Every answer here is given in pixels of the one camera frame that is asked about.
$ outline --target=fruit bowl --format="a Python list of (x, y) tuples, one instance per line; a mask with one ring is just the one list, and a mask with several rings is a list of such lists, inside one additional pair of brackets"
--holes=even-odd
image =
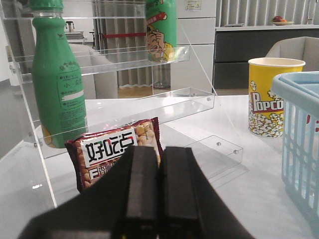
[(285, 25), (292, 25), (294, 24), (293, 21), (271, 21), (272, 24), (276, 26), (285, 26)]

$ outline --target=white table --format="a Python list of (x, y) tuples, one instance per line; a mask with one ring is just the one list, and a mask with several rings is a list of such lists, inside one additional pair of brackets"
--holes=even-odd
[[(86, 105), (90, 110), (119, 101), (126, 100), (88, 100)], [(114, 106), (109, 108), (110, 112), (114, 110)], [(215, 97), (214, 109), (161, 124), (163, 146), (179, 146), (180, 140), (165, 138), (169, 129), (187, 135), (183, 143), (190, 138), (195, 141), (216, 135), (244, 148), (240, 164), (209, 181), (253, 236), (257, 239), (314, 238), (281, 180), (282, 138), (262, 138), (248, 131), (247, 95)], [(74, 168), (67, 153), (45, 159), (45, 165), (57, 205), (78, 194)], [(10, 196), (21, 196), (18, 193), (21, 191), (11, 192)], [(25, 204), (31, 209), (32, 206), (35, 206), (32, 202)]]

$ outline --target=popcorn bucket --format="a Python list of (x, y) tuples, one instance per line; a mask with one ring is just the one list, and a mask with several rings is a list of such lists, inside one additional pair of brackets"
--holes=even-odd
[(284, 101), (271, 90), (276, 75), (303, 70), (305, 62), (287, 58), (255, 58), (249, 63), (249, 130), (263, 137), (283, 134)]

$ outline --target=gray chair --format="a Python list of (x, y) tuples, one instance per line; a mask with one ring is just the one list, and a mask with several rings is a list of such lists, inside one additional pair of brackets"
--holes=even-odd
[[(81, 67), (112, 64), (90, 46), (70, 44)], [(117, 72), (82, 76), (85, 99), (116, 99), (118, 97)]]
[(319, 71), (319, 38), (302, 36), (278, 41), (266, 57), (303, 60), (303, 71)]

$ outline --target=snack bag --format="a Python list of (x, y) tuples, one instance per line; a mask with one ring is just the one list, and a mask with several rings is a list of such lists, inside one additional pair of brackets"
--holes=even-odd
[(65, 143), (73, 162), (79, 192), (106, 174), (130, 145), (153, 147), (160, 163), (158, 118), (144, 119), (121, 128), (87, 133)]

